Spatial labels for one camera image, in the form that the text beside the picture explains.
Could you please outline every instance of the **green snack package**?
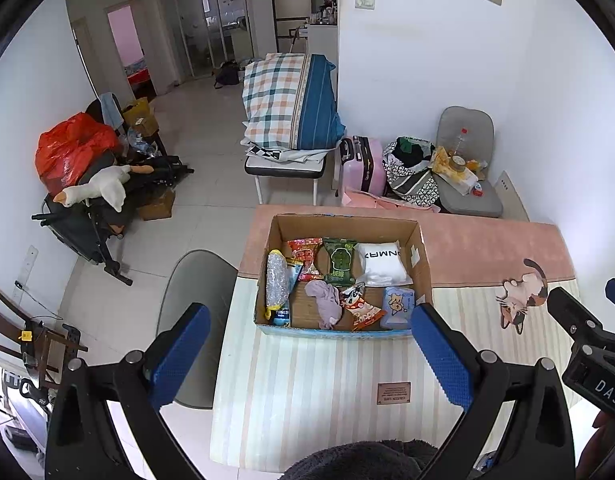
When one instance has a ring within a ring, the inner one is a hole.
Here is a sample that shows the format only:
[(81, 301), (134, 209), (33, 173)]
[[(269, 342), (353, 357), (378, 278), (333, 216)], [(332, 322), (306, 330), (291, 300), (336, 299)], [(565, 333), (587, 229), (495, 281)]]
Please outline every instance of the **green snack package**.
[(354, 285), (351, 263), (356, 244), (356, 241), (345, 238), (323, 238), (325, 250), (330, 255), (330, 273), (325, 276), (325, 282), (332, 285)]

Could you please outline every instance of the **metal screw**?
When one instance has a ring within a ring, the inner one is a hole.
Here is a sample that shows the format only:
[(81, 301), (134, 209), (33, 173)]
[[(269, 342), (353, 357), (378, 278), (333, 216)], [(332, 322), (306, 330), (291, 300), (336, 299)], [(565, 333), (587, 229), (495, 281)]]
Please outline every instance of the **metal screw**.
[(140, 350), (132, 350), (125, 356), (125, 361), (133, 365), (138, 363), (143, 358), (143, 352)]
[(492, 364), (498, 360), (498, 355), (491, 350), (483, 350), (481, 352), (481, 359), (486, 363)]
[(67, 367), (71, 371), (75, 371), (75, 370), (78, 370), (78, 368), (80, 368), (81, 365), (82, 365), (82, 359), (75, 357), (74, 359), (68, 362)]
[(554, 370), (555, 364), (549, 357), (543, 357), (541, 359), (541, 366), (545, 368), (545, 370)]

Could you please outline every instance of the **bubble wrap roll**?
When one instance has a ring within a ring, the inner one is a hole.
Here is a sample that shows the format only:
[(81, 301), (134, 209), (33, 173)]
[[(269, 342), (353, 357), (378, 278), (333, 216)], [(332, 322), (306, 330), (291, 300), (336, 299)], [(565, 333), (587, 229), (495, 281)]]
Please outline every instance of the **bubble wrap roll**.
[(268, 308), (280, 307), (289, 298), (287, 286), (287, 261), (285, 256), (274, 249), (268, 254), (268, 271), (265, 288), (265, 300)]

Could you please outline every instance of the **gray chair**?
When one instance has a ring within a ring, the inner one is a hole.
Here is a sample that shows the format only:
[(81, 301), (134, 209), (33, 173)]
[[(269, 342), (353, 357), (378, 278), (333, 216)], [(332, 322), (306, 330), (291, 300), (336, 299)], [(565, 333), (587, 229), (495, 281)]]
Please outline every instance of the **gray chair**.
[(214, 402), (218, 362), (238, 271), (206, 250), (185, 254), (170, 277), (162, 298), (156, 333), (171, 329), (190, 303), (209, 308), (211, 329), (175, 400), (188, 408), (210, 410)]
[[(481, 110), (470, 110), (462, 106), (445, 108), (439, 120), (436, 145), (446, 150), (452, 149), (461, 128), (468, 131), (460, 149), (467, 160), (485, 160), (490, 164), (494, 151), (494, 123), (491, 117)], [(492, 218), (503, 214), (503, 204), (487, 180), (480, 182), (483, 196), (471, 193), (461, 195), (437, 174), (434, 174), (434, 180), (439, 188), (441, 205), (450, 213)]]

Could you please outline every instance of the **power cord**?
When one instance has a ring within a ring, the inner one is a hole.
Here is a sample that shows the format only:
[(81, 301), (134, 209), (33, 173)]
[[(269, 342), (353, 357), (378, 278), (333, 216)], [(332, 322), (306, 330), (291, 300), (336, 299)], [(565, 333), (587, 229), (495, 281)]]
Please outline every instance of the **power cord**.
[(43, 307), (45, 310), (47, 310), (51, 316), (33, 316), (30, 317), (30, 319), (36, 319), (38, 317), (50, 317), (52, 319), (55, 319), (57, 321), (63, 321), (65, 320), (65, 318), (58, 316), (57, 314), (54, 314), (51, 310), (49, 310), (45, 305), (43, 305), (39, 300), (37, 300), (36, 298), (34, 298), (34, 296), (32, 296), (28, 291), (25, 290), (25, 287), (23, 286), (23, 284), (16, 280), (14, 282), (14, 285), (16, 285), (16, 288), (20, 289), (21, 291), (23, 291), (25, 294), (27, 294), (34, 302), (36, 302), (37, 304), (39, 304), (41, 307)]

